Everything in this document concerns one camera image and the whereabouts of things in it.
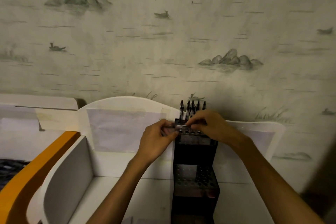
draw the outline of wall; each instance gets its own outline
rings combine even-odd
[[[3,93],[136,95],[177,108],[204,98],[229,119],[278,121],[288,131],[272,164],[297,191],[333,141],[336,0],[0,4]],[[207,60],[230,49],[221,64]]]

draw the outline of pen holder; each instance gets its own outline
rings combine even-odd
[[[220,189],[212,169],[218,142],[188,128],[175,139],[172,224],[212,224]]]

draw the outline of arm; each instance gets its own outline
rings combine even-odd
[[[199,111],[187,125],[229,145],[241,158],[275,224],[323,224],[321,218],[263,157],[253,141],[218,113]]]
[[[172,122],[165,119],[148,126],[143,133],[139,150],[128,163],[124,173],[86,224],[120,224],[133,192],[151,163],[157,159],[176,138],[177,132],[161,136],[161,128]]]

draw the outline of left hand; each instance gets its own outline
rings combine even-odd
[[[161,135],[161,129],[164,126],[169,126],[173,122],[166,119],[162,119],[153,125],[148,126],[142,134],[139,150],[135,157],[141,161],[145,161],[147,165],[153,163],[168,147],[168,145],[175,140],[178,136],[178,132],[174,131],[168,134],[168,130],[165,130],[167,136]]]

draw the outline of hand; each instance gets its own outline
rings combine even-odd
[[[213,140],[234,146],[238,139],[246,136],[237,129],[231,127],[223,117],[214,111],[198,111],[188,122],[192,129],[202,131]]]
[[[148,126],[142,134],[136,157],[145,161],[147,165],[150,165],[154,160],[156,160],[179,134],[177,131],[169,133],[169,131],[165,129],[164,132],[167,136],[161,135],[162,127],[169,126],[171,124],[173,124],[173,122],[162,119],[157,123]]]

